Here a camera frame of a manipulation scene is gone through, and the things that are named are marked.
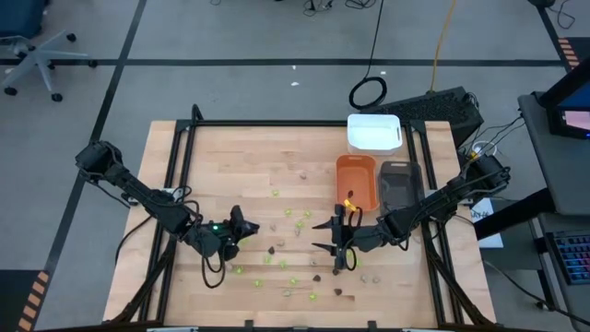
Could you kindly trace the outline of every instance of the computer monitor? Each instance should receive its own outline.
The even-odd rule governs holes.
[[[553,135],[590,139],[590,61],[585,60],[539,98]]]

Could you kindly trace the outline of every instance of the office chair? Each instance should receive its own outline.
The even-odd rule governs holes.
[[[0,45],[8,45],[8,49],[21,59],[2,82],[4,93],[16,96],[18,91],[11,87],[21,77],[38,67],[43,82],[51,92],[53,101],[62,101],[60,93],[53,91],[50,70],[55,69],[52,60],[88,60],[92,68],[97,66],[88,54],[55,51],[54,48],[65,41],[75,42],[74,33],[61,31],[40,46],[32,45],[30,39],[41,32],[41,20],[45,2],[40,0],[0,0]]]

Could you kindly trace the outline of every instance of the desk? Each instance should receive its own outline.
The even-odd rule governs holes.
[[[153,188],[163,186],[174,126],[174,122],[154,122],[150,127],[138,178]],[[426,123],[426,126],[435,175],[441,187],[459,172],[454,142],[448,123]],[[259,223],[261,228],[248,243],[241,245],[241,252],[231,260],[235,267],[242,266],[244,272],[229,273],[225,282],[214,290],[203,284],[200,256],[191,247],[179,243],[165,325],[243,326],[245,320],[254,320],[255,326],[267,327],[366,327],[367,321],[374,320],[378,327],[436,327],[420,230],[413,232],[408,252],[385,246],[359,253],[361,267],[336,277],[331,272],[334,258],[311,245],[330,242],[330,231],[311,227],[325,222],[334,213],[335,163],[339,155],[348,153],[346,131],[346,127],[302,126],[196,128],[188,175],[188,184],[194,191],[189,198],[198,200],[206,220],[226,219],[231,207],[238,204],[244,217]],[[419,148],[417,152],[423,163]],[[408,159],[406,146],[390,158],[380,158]],[[178,163],[174,185],[178,183],[182,161]],[[278,190],[278,196],[273,196],[273,190]],[[285,215],[287,208],[292,209],[290,217]],[[305,210],[312,215],[305,220],[298,237],[295,223],[303,218]],[[458,213],[469,218],[464,207]],[[142,207],[132,207],[125,232],[146,215]],[[367,213],[363,224],[374,223],[375,217],[375,213]],[[277,226],[276,231],[270,229],[272,224]],[[150,222],[124,245],[114,271],[105,319],[119,314],[143,282],[154,228],[155,223]],[[452,219],[447,232],[457,281],[481,312],[495,320],[473,227]],[[281,240],[285,241],[284,247],[277,246]],[[264,258],[270,246],[277,252],[267,265]],[[317,266],[310,266],[311,259]],[[284,271],[278,266],[281,260],[287,262]],[[322,280],[312,281],[315,275]],[[361,275],[370,281],[363,283]],[[381,281],[372,283],[373,277]],[[210,282],[217,280],[216,276],[209,278]],[[299,281],[294,287],[289,285],[291,278]],[[261,279],[264,286],[256,288],[256,279]],[[335,295],[335,288],[342,289],[341,296]],[[448,290],[442,280],[441,288],[446,320],[452,321]],[[283,297],[283,290],[291,290],[292,295]],[[160,285],[156,285],[148,318],[155,317],[159,292]],[[311,292],[317,294],[313,302],[309,299]]]
[[[546,110],[537,103],[534,95],[519,97],[518,104],[547,188],[478,222],[476,233],[479,239],[530,220],[540,213],[590,215],[590,205],[587,202],[590,196],[590,177],[587,176],[590,142],[552,135],[549,132]]]

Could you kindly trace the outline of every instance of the black cable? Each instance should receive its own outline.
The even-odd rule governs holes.
[[[460,219],[463,219],[464,221],[466,221],[467,223],[469,223],[469,225],[473,226],[473,221],[471,221],[471,220],[469,220],[469,219],[467,219],[467,218],[465,218],[463,216],[454,215],[454,216],[452,216],[451,218],[447,219],[446,221],[444,221],[442,223],[442,226],[439,229],[439,231],[437,231],[436,234],[434,236],[432,236],[432,239],[433,240],[436,239],[439,236],[439,234],[441,233],[441,230],[446,227],[447,222],[449,222],[452,218],[460,218]]]
[[[88,181],[89,184],[94,185],[95,187],[99,188],[104,194],[106,194],[108,197],[116,200],[117,202],[119,202],[122,206],[126,207],[126,208],[130,208],[129,205],[127,203],[125,203],[122,199],[115,197],[113,194],[109,193],[106,189],[104,189],[102,186],[100,186],[100,184],[97,183],[93,183]]]
[[[498,139],[498,141],[496,142],[496,146],[498,146],[498,144],[500,144],[500,142],[502,142],[502,140],[507,137],[508,135],[510,135],[510,133],[512,133],[514,130],[522,127],[523,125],[525,125],[525,123],[522,123],[516,127],[514,127],[511,131],[509,131],[508,133],[504,134],[504,136],[500,137],[500,139]]]
[[[201,255],[201,275],[203,276],[203,282],[205,282],[205,286],[207,286],[210,289],[215,289],[217,287],[219,287],[219,285],[221,285],[221,283],[223,283],[223,280],[225,279],[225,247],[227,244],[223,245],[223,248],[221,248],[221,252],[223,253],[223,255],[221,255],[219,257],[219,269],[218,270],[214,270],[211,267],[211,264],[209,263],[209,259],[205,258],[203,255]],[[221,279],[219,280],[218,283],[216,283],[215,285],[211,285],[209,283],[209,281],[207,280],[207,275],[205,272],[205,265],[207,265],[207,267],[209,268],[209,270],[213,273],[219,273],[219,271],[221,271]]]
[[[503,129],[503,130],[501,130],[500,132],[498,132],[498,134],[496,134],[496,136],[495,136],[494,138],[492,138],[490,142],[488,142],[488,143],[493,143],[493,145],[492,145],[492,146],[490,146],[490,148],[488,148],[487,150],[484,150],[484,149],[482,148],[482,149],[481,149],[481,151],[482,151],[482,152],[481,152],[481,154],[483,155],[483,154],[486,154],[486,153],[490,152],[490,150],[491,150],[491,149],[493,149],[493,148],[494,148],[494,146],[496,146],[496,147],[498,146],[498,143],[500,143],[500,141],[502,141],[503,139],[505,139],[505,138],[506,138],[508,135],[510,135],[510,133],[512,133],[514,130],[516,130],[516,129],[518,129],[518,128],[522,127],[523,125],[525,125],[525,123],[521,123],[520,125],[518,125],[518,126],[516,126],[516,127],[512,128],[512,129],[511,129],[511,130],[510,130],[508,133],[504,134],[504,136],[502,136],[502,137],[501,137],[499,140],[497,140],[496,142],[493,142],[493,140],[494,140],[494,139],[495,139],[495,138],[496,138],[496,137],[497,137],[497,136],[498,136],[498,135],[499,135],[501,132],[503,132],[504,130],[507,130],[509,127],[508,127],[508,128],[506,128],[506,129]]]
[[[354,86],[354,88],[352,88],[352,90],[350,91],[350,93],[348,95],[348,103],[350,104],[350,106],[354,107],[357,110],[364,110],[364,109],[368,109],[368,108],[371,108],[374,106],[378,106],[385,100],[385,96],[387,95],[387,83],[385,82],[384,79],[382,79],[381,77],[368,77],[369,73],[371,72],[372,58],[375,54],[375,45],[377,44],[377,36],[379,35],[379,26],[381,24],[381,14],[384,11],[384,2],[385,2],[385,0],[381,0],[381,5],[379,6],[379,16],[377,18],[377,28],[375,29],[375,37],[373,38],[373,41],[372,41],[371,57],[369,59],[369,66],[367,67],[367,74],[365,74],[365,77],[359,83],[357,83],[357,85]],[[354,101],[354,95],[357,93],[357,90],[367,82],[379,83],[381,85],[381,95],[379,95],[379,97],[377,97],[376,100],[374,100],[368,104],[358,105]]]
[[[374,6],[375,3],[377,3],[377,0],[347,0],[344,6],[352,9],[367,9]]]
[[[569,318],[580,322],[586,326],[590,326],[590,322],[588,322],[587,320],[583,319],[582,317],[579,317],[575,314],[570,314],[564,310],[561,310],[560,308],[556,307],[553,304],[550,304],[549,302],[545,301],[544,299],[541,299],[540,297],[536,296],[535,294],[533,294],[532,292],[526,290],[524,287],[522,287],[521,285],[519,285],[516,281],[514,281],[514,279],[512,279],[508,274],[506,274],[506,272],[500,270],[499,268],[495,267],[492,263],[484,260],[483,261],[484,264],[486,264],[487,266],[495,269],[497,272],[499,272],[500,274],[502,274],[505,278],[508,279],[508,281],[510,281],[519,291],[523,292],[524,294],[532,297],[533,299],[537,300],[538,302],[543,303],[545,306],[547,306],[551,311],[555,311],[557,313],[563,314],[565,316],[568,316]]]
[[[521,116],[519,116],[519,117],[517,117],[516,119],[514,119],[514,121],[512,121],[512,122],[511,122],[509,125],[507,125],[505,128],[503,128],[502,130],[498,131],[498,133],[496,133],[496,135],[495,135],[494,137],[492,137],[492,138],[491,138],[491,140],[489,140],[489,141],[488,141],[488,143],[486,143],[486,144],[485,144],[483,147],[481,147],[481,149],[479,150],[480,152],[478,152],[478,155],[484,155],[486,152],[488,152],[488,151],[489,151],[489,149],[488,149],[488,150],[486,150],[486,147],[487,147],[488,145],[490,145],[491,143],[493,143],[494,139],[498,138],[498,136],[499,136],[501,133],[503,133],[503,132],[505,132],[506,130],[508,130],[508,129],[509,129],[511,126],[513,126],[513,125],[514,125],[514,123],[515,123],[516,121],[518,121],[518,120],[520,120],[520,119],[522,119],[522,118],[523,118],[523,116],[522,116],[522,115],[521,115]]]
[[[564,0],[561,3],[560,10],[555,10],[552,7],[549,7],[550,11],[552,11],[553,13],[557,13],[557,25],[559,25],[560,28],[565,29],[565,30],[568,30],[569,28],[571,28],[573,23],[575,23],[575,17],[563,11],[563,6],[565,6],[565,4],[567,4],[569,1],[570,0]],[[570,24],[568,24],[567,26],[564,26],[563,24],[561,24],[561,16],[565,16],[566,18],[569,18],[571,20]]]
[[[174,189],[174,191],[172,192],[172,195],[174,196],[174,194],[180,189],[184,189],[184,192],[180,197],[178,197],[178,199],[176,200],[177,202],[184,199],[185,197],[189,196],[191,193],[193,193],[193,188],[191,188],[190,185],[186,185],[184,187],[178,187],[178,188]],[[121,248],[123,248],[123,243],[127,240],[127,238],[129,238],[129,236],[131,236],[131,234],[133,234],[134,232],[139,230],[142,226],[144,226],[146,223],[148,223],[148,221],[150,219],[151,219],[151,216],[149,216],[145,220],[141,221],[137,226],[135,226],[131,231],[129,231],[123,237],[123,239],[121,239],[121,241],[119,242],[119,245],[117,245],[117,251],[115,252],[115,256],[114,256],[114,264],[115,265],[117,265],[117,260],[119,259],[119,253],[121,252]]]
[[[115,265],[117,265],[117,261],[119,260],[119,253],[121,252],[121,248],[123,248],[123,243],[127,240],[127,238],[129,236],[131,236],[131,234],[133,234],[135,231],[139,230],[143,225],[147,224],[150,219],[151,219],[151,216],[149,216],[145,220],[141,221],[137,226],[135,226],[131,231],[129,231],[123,237],[123,239],[119,242],[119,245],[117,245],[117,251],[114,254],[114,264]]]
[[[514,125],[514,123],[515,123],[516,121],[518,121],[518,119],[520,119],[520,118],[522,118],[522,117],[523,117],[522,115],[519,115],[517,118],[515,118],[514,120],[512,120],[512,121],[511,121],[510,123],[508,123],[508,124],[493,125],[493,126],[487,127],[486,129],[484,129],[484,131],[482,131],[482,132],[481,132],[481,134],[475,135],[475,137],[473,137],[473,139],[471,140],[471,142],[472,142],[472,143],[471,143],[471,145],[470,145],[469,147],[467,147],[467,148],[471,149],[471,148],[473,147],[473,143],[475,143],[475,142],[476,142],[476,140],[477,140],[478,138],[480,138],[480,137],[482,137],[484,134],[486,134],[486,132],[487,132],[488,130],[490,130],[490,129],[496,129],[496,128],[502,128],[502,129],[503,129],[503,128],[509,127],[509,126],[511,126],[511,125]]]

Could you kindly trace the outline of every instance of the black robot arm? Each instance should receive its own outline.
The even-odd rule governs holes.
[[[143,205],[164,230],[203,257],[219,253],[223,260],[230,260],[240,250],[238,241],[258,232],[259,226],[245,220],[239,206],[231,209],[229,220],[203,224],[198,203],[193,211],[184,202],[176,202],[172,194],[149,189],[123,166],[121,151],[109,142],[91,142],[76,156],[76,166],[90,183],[107,181],[121,188]]]

